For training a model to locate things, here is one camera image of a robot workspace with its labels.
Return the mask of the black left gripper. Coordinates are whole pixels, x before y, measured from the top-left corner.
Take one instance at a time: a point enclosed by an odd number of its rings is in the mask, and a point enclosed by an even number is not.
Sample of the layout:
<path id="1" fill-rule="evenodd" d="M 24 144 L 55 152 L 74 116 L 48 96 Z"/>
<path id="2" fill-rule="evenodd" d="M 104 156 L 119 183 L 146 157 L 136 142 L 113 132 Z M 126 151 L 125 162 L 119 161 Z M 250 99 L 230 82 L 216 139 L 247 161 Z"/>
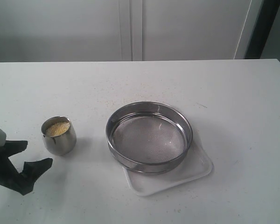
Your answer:
<path id="1" fill-rule="evenodd" d="M 53 164 L 52 158 L 40 161 L 24 162 L 21 173 L 17 171 L 9 157 L 26 150 L 26 140 L 7 140 L 0 147 L 0 185 L 26 195 L 33 191 L 35 182 L 48 171 Z"/>

